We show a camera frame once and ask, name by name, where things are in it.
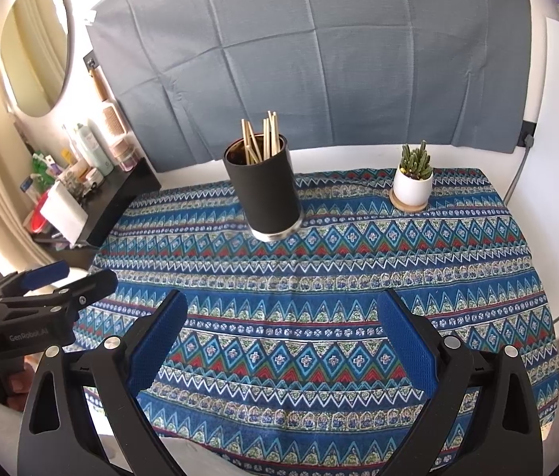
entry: metal screw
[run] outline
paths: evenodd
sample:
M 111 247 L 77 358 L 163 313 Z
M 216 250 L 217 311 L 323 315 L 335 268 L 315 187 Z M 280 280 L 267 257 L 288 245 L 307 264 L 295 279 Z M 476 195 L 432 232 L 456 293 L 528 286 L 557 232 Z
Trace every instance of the metal screw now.
M 106 349 L 116 349 L 121 345 L 121 339 L 118 336 L 111 336 L 110 338 L 106 338 L 103 342 L 103 346 Z
M 445 338 L 444 344 L 449 347 L 449 349 L 457 349 L 461 345 L 460 340 L 455 336 L 448 336 Z
M 515 347 L 513 347 L 512 345 L 507 345 L 504 348 L 504 352 L 507 356 L 509 356 L 511 358 L 517 358 L 517 356 L 519 355 L 519 352 L 517 351 L 517 349 Z
M 51 345 L 49 348 L 46 349 L 46 357 L 47 358 L 55 358 L 59 354 L 59 347 L 56 345 Z

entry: black cylindrical container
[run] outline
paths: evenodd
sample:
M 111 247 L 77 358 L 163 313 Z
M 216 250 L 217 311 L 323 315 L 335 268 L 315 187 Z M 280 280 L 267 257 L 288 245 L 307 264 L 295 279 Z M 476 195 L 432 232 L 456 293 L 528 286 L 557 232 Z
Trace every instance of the black cylindrical container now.
M 261 148 L 262 135 L 256 140 Z M 280 135 L 279 143 L 281 150 L 258 164 L 247 165 L 242 139 L 231 143 L 222 157 L 251 232 L 263 242 L 290 236 L 304 217 L 286 138 Z

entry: wooden saucer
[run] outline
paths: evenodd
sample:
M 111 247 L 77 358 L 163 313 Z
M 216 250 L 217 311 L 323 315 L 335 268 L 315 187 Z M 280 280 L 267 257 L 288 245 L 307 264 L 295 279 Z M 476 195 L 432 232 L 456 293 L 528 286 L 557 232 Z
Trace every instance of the wooden saucer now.
M 420 213 L 427 207 L 426 203 L 423 205 L 407 205 L 402 203 L 398 198 L 396 198 L 393 188 L 390 188 L 390 200 L 396 209 L 404 213 Z

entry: patterned tablecloth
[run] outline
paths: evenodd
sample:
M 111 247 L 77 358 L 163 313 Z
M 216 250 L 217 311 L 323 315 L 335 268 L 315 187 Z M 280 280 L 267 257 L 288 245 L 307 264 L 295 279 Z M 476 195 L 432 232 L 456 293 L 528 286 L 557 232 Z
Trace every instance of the patterned tablecloth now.
M 557 346 L 517 223 L 479 170 L 436 170 L 429 207 L 414 215 L 392 207 L 393 175 L 297 176 L 304 227 L 272 244 L 247 231 L 228 182 L 139 197 L 94 261 L 117 272 L 119 288 L 82 312 L 76 346 L 123 334 L 179 288 L 187 323 L 139 396 L 159 434 L 254 473 L 369 475 L 425 402 L 377 321 L 377 295 L 394 287 L 443 335 L 474 349 L 516 346 L 547 426 Z M 437 466 L 453 459 L 475 396 Z

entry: textured blue pad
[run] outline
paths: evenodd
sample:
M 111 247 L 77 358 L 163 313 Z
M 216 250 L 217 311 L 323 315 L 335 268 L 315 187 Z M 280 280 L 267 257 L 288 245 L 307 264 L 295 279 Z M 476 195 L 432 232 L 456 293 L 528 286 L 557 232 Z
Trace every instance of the textured blue pad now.
M 27 291 L 39 290 L 44 286 L 65 279 L 70 274 L 70 267 L 66 261 L 58 261 L 52 265 L 28 271 L 19 284 L 20 288 Z
M 158 369 L 187 320 L 187 298 L 182 292 L 178 292 L 169 304 L 161 304 L 165 305 L 167 309 L 160 313 L 130 358 L 127 387 L 135 397 L 154 382 Z
M 377 307 L 383 330 L 412 385 L 431 398 L 438 388 L 437 361 L 432 352 L 388 292 L 379 295 Z

